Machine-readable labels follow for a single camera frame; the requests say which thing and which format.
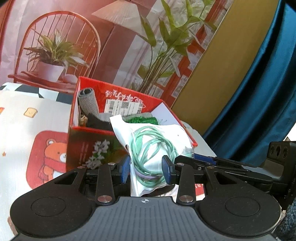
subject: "white plastic bag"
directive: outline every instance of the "white plastic bag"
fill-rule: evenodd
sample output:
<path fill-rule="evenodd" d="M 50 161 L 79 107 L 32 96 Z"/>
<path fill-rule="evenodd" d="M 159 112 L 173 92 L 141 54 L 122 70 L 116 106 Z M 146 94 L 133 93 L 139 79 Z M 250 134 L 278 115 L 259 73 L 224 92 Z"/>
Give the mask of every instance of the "white plastic bag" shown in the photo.
<path fill-rule="evenodd" d="M 158 126 L 146 123 L 126 123 L 122 120 L 121 115 L 110 117 L 110 121 L 117 139 L 131 156 L 131 196 L 139 197 L 167 185 L 161 168 L 164 155 L 168 155 L 172 162 L 179 155 L 193 157 L 194 152 L 190 139 L 179 125 Z M 146 132 L 154 132 L 156 136 L 142 135 L 142 131 L 139 131 L 141 129 Z M 139 160 L 147 162 L 139 165 Z"/>

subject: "cartoon bear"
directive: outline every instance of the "cartoon bear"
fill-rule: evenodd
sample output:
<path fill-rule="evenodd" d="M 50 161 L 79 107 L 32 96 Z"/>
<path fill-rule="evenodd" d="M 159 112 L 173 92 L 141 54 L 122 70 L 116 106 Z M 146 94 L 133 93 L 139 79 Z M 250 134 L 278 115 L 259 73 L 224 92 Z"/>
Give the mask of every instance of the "cartoon bear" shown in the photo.
<path fill-rule="evenodd" d="M 66 151 L 66 143 L 54 139 L 46 141 L 44 165 L 38 175 L 44 183 L 66 172 Z"/>

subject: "green fabric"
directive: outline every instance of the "green fabric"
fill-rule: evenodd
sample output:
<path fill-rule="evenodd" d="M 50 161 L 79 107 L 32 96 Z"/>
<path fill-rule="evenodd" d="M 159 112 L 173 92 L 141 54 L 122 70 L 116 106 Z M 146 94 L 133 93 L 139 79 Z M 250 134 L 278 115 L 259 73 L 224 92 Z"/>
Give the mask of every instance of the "green fabric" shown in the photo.
<path fill-rule="evenodd" d="M 153 125 L 158 125 L 158 121 L 155 117 L 145 118 L 145 117 L 134 117 L 128 120 L 125 120 L 127 123 L 150 123 Z"/>

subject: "toast cartoon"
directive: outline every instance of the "toast cartoon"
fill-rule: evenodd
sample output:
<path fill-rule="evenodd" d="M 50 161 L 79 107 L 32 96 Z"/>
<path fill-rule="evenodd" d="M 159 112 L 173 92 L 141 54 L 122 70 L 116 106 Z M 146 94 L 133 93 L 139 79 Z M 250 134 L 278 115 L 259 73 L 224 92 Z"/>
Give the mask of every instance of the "toast cartoon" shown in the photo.
<path fill-rule="evenodd" d="M 35 108 L 28 108 L 26 112 L 24 113 L 24 116 L 34 118 L 34 116 L 37 114 L 37 110 Z"/>

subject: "green cable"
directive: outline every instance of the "green cable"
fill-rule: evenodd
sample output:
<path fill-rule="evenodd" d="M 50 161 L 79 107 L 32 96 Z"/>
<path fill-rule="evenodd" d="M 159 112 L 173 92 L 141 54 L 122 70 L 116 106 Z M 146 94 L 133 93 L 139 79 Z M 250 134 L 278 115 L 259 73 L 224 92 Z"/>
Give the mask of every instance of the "green cable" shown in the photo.
<path fill-rule="evenodd" d="M 150 136 L 152 137 L 151 140 L 149 140 L 146 143 L 146 146 L 144 147 L 143 154 L 140 157 L 140 153 L 143 149 L 143 136 Z M 154 188 L 159 184 L 165 183 L 165 178 L 163 176 L 162 171 L 150 171 L 147 168 L 144 167 L 144 164 L 148 162 L 151 158 L 153 158 L 160 148 L 165 144 L 165 147 L 167 149 L 167 154 L 172 162 L 174 162 L 175 158 L 179 155 L 176 148 L 172 144 L 172 142 L 168 139 L 166 139 L 160 131 L 152 126 L 143 126 L 139 129 L 137 129 L 133 134 L 133 140 L 130 143 L 130 149 L 131 149 L 131 155 L 136 171 L 136 178 L 137 180 L 145 187 L 147 188 Z M 149 148 L 156 144 L 156 150 L 153 152 L 153 154 L 148 158 L 148 150 Z"/>

